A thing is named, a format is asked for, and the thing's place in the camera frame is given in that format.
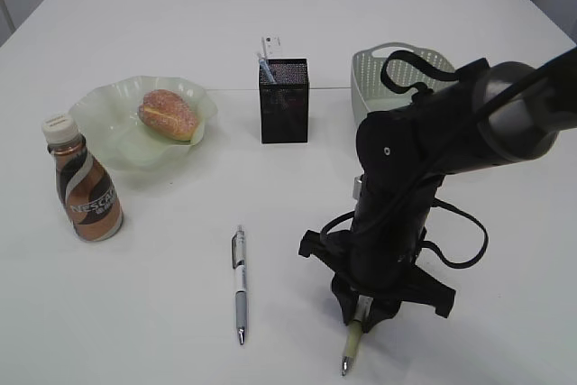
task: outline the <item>green glass bowl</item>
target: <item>green glass bowl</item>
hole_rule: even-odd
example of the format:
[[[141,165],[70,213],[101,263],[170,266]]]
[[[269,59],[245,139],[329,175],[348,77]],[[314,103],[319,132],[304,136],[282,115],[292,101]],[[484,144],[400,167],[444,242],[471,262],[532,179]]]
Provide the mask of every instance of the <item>green glass bowl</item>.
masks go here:
[[[138,107],[154,89],[175,92],[195,112],[199,125],[190,142],[164,137],[139,119]],[[201,86],[184,78],[138,76],[94,89],[69,112],[87,138],[89,150],[107,168],[154,170],[199,143],[206,120],[217,109]]]

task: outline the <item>black mesh pen holder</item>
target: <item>black mesh pen holder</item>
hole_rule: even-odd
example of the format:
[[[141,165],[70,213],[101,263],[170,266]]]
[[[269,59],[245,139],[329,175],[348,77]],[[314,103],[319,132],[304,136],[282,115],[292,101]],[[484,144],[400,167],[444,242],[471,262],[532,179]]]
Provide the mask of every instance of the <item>black mesh pen holder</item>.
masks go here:
[[[276,84],[259,69],[261,94],[261,141],[304,143],[308,141],[308,68],[306,59],[270,59]]]

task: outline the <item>plastic bottle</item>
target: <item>plastic bottle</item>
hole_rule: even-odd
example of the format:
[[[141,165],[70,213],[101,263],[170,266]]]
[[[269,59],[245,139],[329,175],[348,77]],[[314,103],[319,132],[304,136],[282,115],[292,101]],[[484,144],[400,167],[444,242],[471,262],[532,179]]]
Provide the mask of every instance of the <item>plastic bottle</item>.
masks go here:
[[[77,235],[102,241],[123,223],[123,211],[114,184],[87,149],[85,137],[70,115],[55,115],[42,131],[48,152],[56,161],[56,189]]]

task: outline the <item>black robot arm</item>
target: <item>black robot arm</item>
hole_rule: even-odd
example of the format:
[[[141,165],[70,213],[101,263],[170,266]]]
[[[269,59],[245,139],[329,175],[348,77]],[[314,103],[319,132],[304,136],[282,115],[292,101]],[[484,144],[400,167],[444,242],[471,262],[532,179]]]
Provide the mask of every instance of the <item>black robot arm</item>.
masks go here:
[[[415,57],[398,52],[390,59],[433,68]],[[368,114],[356,139],[364,169],[357,207],[320,234],[308,231],[301,241],[299,254],[314,254],[334,271],[331,289],[346,324],[359,294],[373,298],[365,332],[394,317],[403,301],[449,315],[455,292],[417,267],[422,248],[432,248],[454,268],[469,267],[484,254],[489,237],[481,223],[435,198],[444,176],[539,158],[559,131],[577,126],[577,49],[537,70],[516,62],[490,68],[478,60],[455,77],[454,85],[436,93],[417,83],[411,86],[417,92],[410,105]],[[411,88],[392,83],[387,64],[381,80],[396,92]],[[451,263],[425,239],[432,206],[468,217],[481,228],[483,245],[471,261]],[[350,230],[330,232],[347,218],[353,219]]]

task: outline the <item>sugar-coated bun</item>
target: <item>sugar-coated bun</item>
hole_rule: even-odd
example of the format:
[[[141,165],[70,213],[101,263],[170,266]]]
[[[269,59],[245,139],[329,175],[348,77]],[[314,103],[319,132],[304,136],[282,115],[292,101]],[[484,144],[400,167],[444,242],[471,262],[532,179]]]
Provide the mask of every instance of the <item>sugar-coated bun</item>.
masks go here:
[[[198,126],[188,104],[165,89],[153,90],[144,96],[138,117],[156,132],[174,140],[189,141]]]

